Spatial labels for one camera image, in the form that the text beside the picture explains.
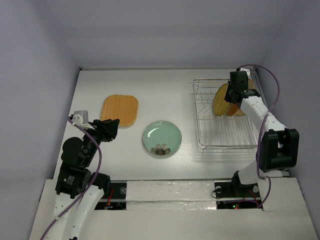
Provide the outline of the round orange woven plate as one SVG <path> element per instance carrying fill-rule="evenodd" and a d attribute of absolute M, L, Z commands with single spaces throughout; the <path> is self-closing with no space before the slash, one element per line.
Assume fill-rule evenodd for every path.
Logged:
<path fill-rule="evenodd" d="M 235 103 L 231 103 L 225 115 L 228 117 L 233 117 L 237 114 L 238 111 L 239 111 L 238 105 Z"/>

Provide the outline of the yellow green woven plate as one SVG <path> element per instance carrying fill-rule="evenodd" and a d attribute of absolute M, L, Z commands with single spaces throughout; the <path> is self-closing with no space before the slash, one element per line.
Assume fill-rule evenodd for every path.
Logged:
<path fill-rule="evenodd" d="M 230 107 L 230 103 L 224 100 L 225 97 L 225 84 L 221 85 L 217 90 L 214 100 L 213 100 L 213 111 L 216 116 L 224 115 L 228 108 Z"/>

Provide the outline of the beige wooden patterned plate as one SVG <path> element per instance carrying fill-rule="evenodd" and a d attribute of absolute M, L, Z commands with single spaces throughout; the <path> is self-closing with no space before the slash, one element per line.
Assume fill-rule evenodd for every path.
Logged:
<path fill-rule="evenodd" d="M 252 80 L 251 78 L 248 79 L 248 89 L 249 89 L 249 90 L 255 89 L 254 82 L 253 82 L 253 80 Z M 236 115 L 239 116 L 239 117 L 241 117 L 241 116 L 244 116 L 245 113 L 244 113 L 241 109 L 239 109 L 239 110 L 237 111 Z"/>

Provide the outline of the square orange woven plate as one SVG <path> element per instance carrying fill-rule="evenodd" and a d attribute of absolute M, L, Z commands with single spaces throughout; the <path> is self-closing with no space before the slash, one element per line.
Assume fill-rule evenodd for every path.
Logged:
<path fill-rule="evenodd" d="M 132 95 L 109 95 L 102 104 L 100 120 L 119 119 L 119 126 L 131 126 L 138 115 L 139 102 Z"/>

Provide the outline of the green ceramic flower plate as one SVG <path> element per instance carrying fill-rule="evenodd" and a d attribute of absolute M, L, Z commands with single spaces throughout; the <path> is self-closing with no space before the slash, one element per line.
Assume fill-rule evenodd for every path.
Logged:
<path fill-rule="evenodd" d="M 183 140 L 181 130 L 172 122 L 158 120 L 149 124 L 143 134 L 145 149 L 156 158 L 167 158 L 174 155 Z"/>

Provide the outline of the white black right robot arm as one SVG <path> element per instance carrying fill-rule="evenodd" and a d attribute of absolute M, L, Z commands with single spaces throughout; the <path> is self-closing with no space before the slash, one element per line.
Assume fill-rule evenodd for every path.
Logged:
<path fill-rule="evenodd" d="M 292 168 L 297 164 L 300 134 L 287 128 L 272 114 L 259 92 L 249 88 L 249 77 L 238 68 L 230 72 L 226 95 L 227 102 L 236 104 L 258 129 L 255 161 L 234 173 L 228 192 L 242 196 L 260 180 L 270 180 L 268 172 Z"/>

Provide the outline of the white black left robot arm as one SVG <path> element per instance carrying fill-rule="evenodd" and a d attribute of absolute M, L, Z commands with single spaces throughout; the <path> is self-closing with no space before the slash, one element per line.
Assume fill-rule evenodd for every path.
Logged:
<path fill-rule="evenodd" d="M 83 120 L 73 114 L 68 122 L 83 132 L 83 138 L 68 138 L 62 145 L 59 174 L 55 186 L 54 216 L 42 238 L 46 240 L 78 240 L 89 214 L 98 201 L 110 194 L 110 176 L 91 172 L 89 166 L 98 154 L 98 167 L 102 165 L 101 143 L 114 140 L 119 119 Z"/>

